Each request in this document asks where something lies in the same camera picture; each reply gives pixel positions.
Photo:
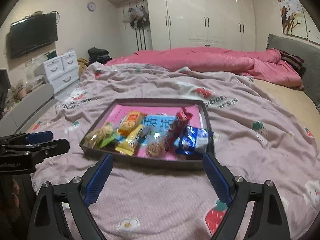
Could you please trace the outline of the white drawer cabinet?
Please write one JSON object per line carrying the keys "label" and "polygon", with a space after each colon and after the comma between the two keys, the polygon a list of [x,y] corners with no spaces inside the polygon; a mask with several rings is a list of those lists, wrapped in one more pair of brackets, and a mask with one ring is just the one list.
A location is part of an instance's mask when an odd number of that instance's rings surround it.
{"label": "white drawer cabinet", "polygon": [[44,61],[35,69],[35,75],[43,75],[45,83],[52,85],[54,95],[79,80],[76,52],[69,51]]}

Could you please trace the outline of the grey bed footboard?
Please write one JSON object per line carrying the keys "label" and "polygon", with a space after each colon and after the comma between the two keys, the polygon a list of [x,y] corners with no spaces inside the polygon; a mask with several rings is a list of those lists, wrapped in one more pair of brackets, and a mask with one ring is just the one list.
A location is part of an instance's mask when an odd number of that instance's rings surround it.
{"label": "grey bed footboard", "polygon": [[1,118],[1,137],[26,132],[56,103],[53,86],[41,85]]}

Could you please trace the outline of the red snack packet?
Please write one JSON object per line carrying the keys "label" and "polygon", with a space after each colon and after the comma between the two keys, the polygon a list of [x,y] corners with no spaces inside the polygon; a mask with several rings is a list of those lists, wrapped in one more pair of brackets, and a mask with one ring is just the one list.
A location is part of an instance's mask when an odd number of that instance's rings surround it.
{"label": "red snack packet", "polygon": [[176,114],[175,120],[170,124],[165,137],[164,147],[166,151],[170,151],[174,145],[175,140],[184,131],[185,127],[189,124],[189,121],[193,115],[187,111],[185,107],[182,107]]}

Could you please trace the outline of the round cookie clear wrapper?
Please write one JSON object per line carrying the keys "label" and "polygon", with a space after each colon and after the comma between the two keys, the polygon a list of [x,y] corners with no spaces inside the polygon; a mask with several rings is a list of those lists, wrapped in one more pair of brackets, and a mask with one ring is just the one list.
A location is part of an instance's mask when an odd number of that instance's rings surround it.
{"label": "round cookie clear wrapper", "polygon": [[151,132],[146,136],[147,147],[146,152],[148,156],[158,158],[165,153],[165,144],[163,135],[158,132]]}

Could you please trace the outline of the green yellow snack packet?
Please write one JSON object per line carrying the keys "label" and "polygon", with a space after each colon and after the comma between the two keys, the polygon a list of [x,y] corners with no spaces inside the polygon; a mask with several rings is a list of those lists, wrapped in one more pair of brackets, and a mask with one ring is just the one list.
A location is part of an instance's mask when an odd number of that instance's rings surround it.
{"label": "green yellow snack packet", "polygon": [[119,137],[119,133],[117,131],[113,131],[111,133],[107,133],[104,138],[102,139],[101,142],[98,143],[97,148],[101,149],[105,146],[107,146],[108,144],[110,144],[112,141],[116,140],[117,137]]}

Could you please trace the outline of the tree wall painting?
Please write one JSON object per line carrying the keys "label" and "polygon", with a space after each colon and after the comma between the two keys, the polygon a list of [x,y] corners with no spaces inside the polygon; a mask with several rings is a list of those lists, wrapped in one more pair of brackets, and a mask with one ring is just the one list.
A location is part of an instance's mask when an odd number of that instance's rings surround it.
{"label": "tree wall painting", "polygon": [[299,0],[278,0],[283,34],[319,45],[319,30]]}

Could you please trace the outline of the round wall clock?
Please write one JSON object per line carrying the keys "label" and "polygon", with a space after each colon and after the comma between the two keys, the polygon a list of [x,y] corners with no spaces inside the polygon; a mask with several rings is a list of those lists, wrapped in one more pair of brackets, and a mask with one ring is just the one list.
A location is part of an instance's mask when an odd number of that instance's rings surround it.
{"label": "round wall clock", "polygon": [[88,2],[87,4],[87,9],[90,11],[90,12],[94,12],[96,10],[96,5],[94,2]]}

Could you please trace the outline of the grey shallow tray box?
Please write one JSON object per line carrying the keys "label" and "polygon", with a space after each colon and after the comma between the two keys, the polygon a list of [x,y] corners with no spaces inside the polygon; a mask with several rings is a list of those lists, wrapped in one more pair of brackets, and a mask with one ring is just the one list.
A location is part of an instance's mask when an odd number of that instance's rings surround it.
{"label": "grey shallow tray box", "polygon": [[171,170],[200,170],[202,169],[202,155],[200,153],[193,155],[177,154],[176,148],[178,148],[180,142],[178,139],[173,142],[169,152],[166,152],[159,145],[181,108],[185,108],[188,113],[192,114],[188,123],[189,126],[211,131],[209,115],[204,102],[201,100],[116,99],[99,116],[88,133],[91,134],[107,124],[112,125],[116,131],[131,111],[146,114],[142,124],[146,127],[147,134],[140,138],[133,156],[116,151],[115,148],[126,140],[121,135],[104,147],[99,144],[90,147],[86,138],[83,138],[79,145],[85,155],[95,159],[100,158],[104,153],[109,153],[114,161],[119,163]]}

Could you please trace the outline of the black wall television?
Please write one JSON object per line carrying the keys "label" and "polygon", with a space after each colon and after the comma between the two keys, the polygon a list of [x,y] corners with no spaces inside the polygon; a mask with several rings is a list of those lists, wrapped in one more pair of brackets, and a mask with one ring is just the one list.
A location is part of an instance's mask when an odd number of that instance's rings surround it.
{"label": "black wall television", "polygon": [[10,25],[7,52],[11,59],[16,59],[57,40],[54,13],[30,16]]}

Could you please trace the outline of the blue foil snack packet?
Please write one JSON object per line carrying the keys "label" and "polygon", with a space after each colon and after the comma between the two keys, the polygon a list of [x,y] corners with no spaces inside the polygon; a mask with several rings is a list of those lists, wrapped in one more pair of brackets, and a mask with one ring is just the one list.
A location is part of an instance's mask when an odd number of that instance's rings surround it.
{"label": "blue foil snack packet", "polygon": [[187,126],[179,137],[177,154],[198,156],[207,152],[213,131],[211,129]]}

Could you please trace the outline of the yellow long snack packet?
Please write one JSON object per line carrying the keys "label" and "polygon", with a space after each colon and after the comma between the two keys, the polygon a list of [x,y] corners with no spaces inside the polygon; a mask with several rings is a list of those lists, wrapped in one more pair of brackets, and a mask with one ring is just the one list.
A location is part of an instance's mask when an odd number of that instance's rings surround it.
{"label": "yellow long snack packet", "polygon": [[143,124],[137,126],[115,150],[124,155],[133,156],[140,139],[145,137],[144,127]]}

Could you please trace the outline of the pink Chinese children's book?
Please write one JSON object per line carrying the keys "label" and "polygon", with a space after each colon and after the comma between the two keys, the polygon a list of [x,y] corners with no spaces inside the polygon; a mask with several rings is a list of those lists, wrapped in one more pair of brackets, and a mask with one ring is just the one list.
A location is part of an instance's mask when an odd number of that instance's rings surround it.
{"label": "pink Chinese children's book", "polygon": [[[116,103],[107,113],[103,114],[102,119],[96,125],[96,128],[101,128],[107,122],[111,123],[113,128],[118,128],[121,121],[130,111],[139,111],[146,114],[142,124],[145,127],[150,127],[151,132],[161,133],[163,136],[167,132],[170,124],[175,120],[177,112],[185,107],[193,117],[189,121],[189,125],[197,128],[203,127],[203,120],[200,113],[200,107],[195,104],[180,104],[180,105],[155,105],[155,106],[143,106],[141,103],[138,105],[125,105]],[[146,137],[140,139],[134,155],[131,159],[146,160],[151,157],[146,152],[147,140]]]}

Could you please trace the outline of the yellow orange snack packet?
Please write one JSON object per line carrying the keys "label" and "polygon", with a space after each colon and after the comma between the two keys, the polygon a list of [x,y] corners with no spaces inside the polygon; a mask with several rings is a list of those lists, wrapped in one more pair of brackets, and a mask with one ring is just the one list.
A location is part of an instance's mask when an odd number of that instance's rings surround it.
{"label": "yellow orange snack packet", "polygon": [[139,111],[130,111],[125,118],[121,121],[118,127],[118,133],[121,136],[127,137],[137,126],[139,126],[146,114]]}

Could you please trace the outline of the dark striped pillow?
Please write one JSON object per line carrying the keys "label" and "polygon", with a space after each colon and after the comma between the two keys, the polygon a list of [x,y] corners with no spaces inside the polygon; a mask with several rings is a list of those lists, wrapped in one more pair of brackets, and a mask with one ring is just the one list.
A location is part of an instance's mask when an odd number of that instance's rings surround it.
{"label": "dark striped pillow", "polygon": [[306,68],[303,66],[305,62],[302,58],[287,53],[284,50],[279,50],[281,59],[286,61],[300,76],[303,76],[305,73]]}

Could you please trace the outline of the grey padded headboard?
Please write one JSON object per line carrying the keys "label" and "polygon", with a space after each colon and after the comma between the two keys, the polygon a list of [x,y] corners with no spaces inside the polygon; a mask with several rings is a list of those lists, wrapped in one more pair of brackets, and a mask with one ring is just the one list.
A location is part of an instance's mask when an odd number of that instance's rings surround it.
{"label": "grey padded headboard", "polygon": [[304,93],[319,110],[319,49],[300,41],[273,34],[268,35],[267,48],[279,50],[281,59],[289,63],[302,78]]}

